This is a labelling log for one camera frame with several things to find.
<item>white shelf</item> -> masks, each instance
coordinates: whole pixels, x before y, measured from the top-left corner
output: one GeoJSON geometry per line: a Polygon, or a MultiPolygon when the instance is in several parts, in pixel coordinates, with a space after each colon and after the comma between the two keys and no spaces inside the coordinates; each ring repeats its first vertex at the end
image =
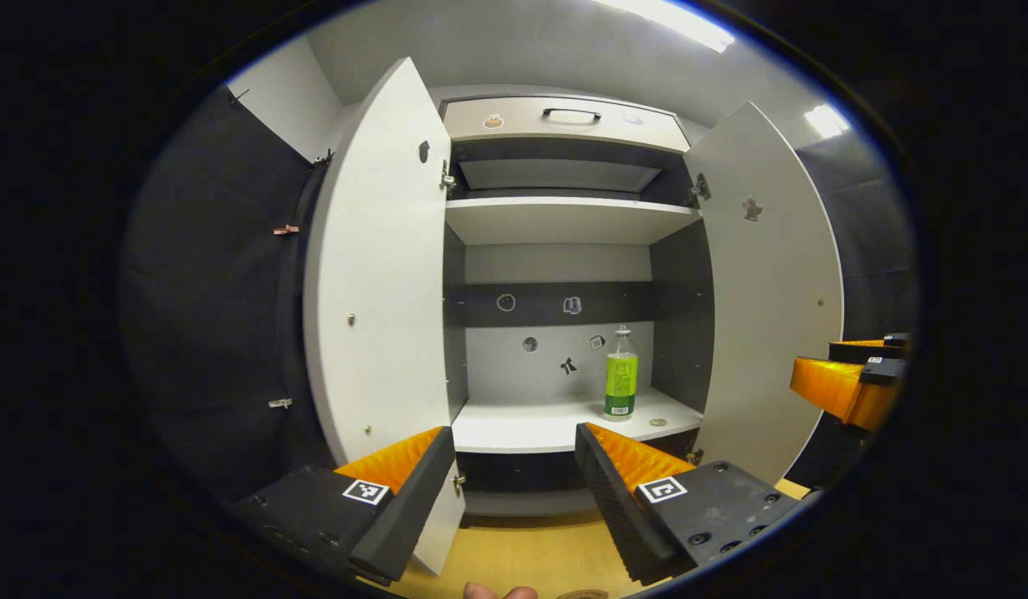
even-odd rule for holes
{"type": "Polygon", "coordinates": [[[469,398],[451,432],[455,451],[464,452],[562,452],[573,451],[577,425],[590,422],[633,440],[697,428],[701,413],[650,387],[636,394],[632,417],[613,422],[601,416],[601,397],[568,396],[547,403],[525,405],[520,400],[469,398]],[[651,424],[663,418],[662,426],[651,424]]]}
{"type": "Polygon", "coordinates": [[[594,197],[491,197],[446,202],[466,246],[609,242],[651,246],[700,219],[698,210],[594,197]]]}

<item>cabinet hinge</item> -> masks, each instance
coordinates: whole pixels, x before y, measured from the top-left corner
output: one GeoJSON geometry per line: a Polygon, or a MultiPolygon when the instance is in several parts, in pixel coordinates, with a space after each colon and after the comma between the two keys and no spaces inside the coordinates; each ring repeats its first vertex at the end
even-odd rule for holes
{"type": "Polygon", "coordinates": [[[441,189],[452,190],[453,187],[454,178],[451,175],[446,174],[446,160],[444,160],[444,167],[441,170],[441,189]]]}
{"type": "Polygon", "coordinates": [[[700,173],[696,176],[695,182],[688,189],[688,202],[685,205],[699,208],[700,200],[710,199],[710,186],[707,185],[707,178],[700,173]]]}

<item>finger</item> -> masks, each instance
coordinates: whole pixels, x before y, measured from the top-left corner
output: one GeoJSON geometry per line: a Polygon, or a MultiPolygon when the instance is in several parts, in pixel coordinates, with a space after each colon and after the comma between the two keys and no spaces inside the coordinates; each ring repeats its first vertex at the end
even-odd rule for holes
{"type": "Polygon", "coordinates": [[[462,589],[462,599],[499,599],[499,595],[495,595],[490,588],[484,587],[483,584],[467,583],[466,587],[462,589]]]}
{"type": "Polygon", "coordinates": [[[503,599],[540,599],[540,596],[534,588],[515,587],[503,599]]]}

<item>wooden floor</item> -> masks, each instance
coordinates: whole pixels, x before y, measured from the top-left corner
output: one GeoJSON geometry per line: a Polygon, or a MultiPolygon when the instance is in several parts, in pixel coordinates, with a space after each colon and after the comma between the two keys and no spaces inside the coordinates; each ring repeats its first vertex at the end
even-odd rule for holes
{"type": "MultiPolygon", "coordinates": [[[[787,481],[776,489],[796,499],[809,490],[787,481]]],[[[617,598],[645,589],[629,579],[602,517],[590,512],[560,518],[477,518],[475,526],[457,530],[441,575],[411,561],[389,591],[414,599],[457,599],[468,582],[483,584],[500,597],[511,588],[536,588],[540,599],[587,589],[617,598]]]]}

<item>white cabinet door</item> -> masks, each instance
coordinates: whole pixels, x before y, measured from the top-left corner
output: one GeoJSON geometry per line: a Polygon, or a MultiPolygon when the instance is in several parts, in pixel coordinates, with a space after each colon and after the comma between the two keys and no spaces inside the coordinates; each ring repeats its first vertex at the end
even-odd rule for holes
{"type": "MultiPolygon", "coordinates": [[[[311,394],[339,465],[451,423],[442,322],[446,191],[439,185],[450,153],[434,102],[403,59],[363,100],[325,175],[303,327],[311,394]]],[[[430,569],[441,570],[457,527],[452,514],[464,510],[464,497],[439,493],[437,517],[418,542],[428,551],[415,552],[430,569]]]]}
{"type": "Polygon", "coordinates": [[[788,389],[796,357],[841,339],[839,254],[821,197],[776,126],[744,103],[685,161],[700,200],[714,280],[714,355],[696,448],[776,483],[821,410],[788,389]]]}

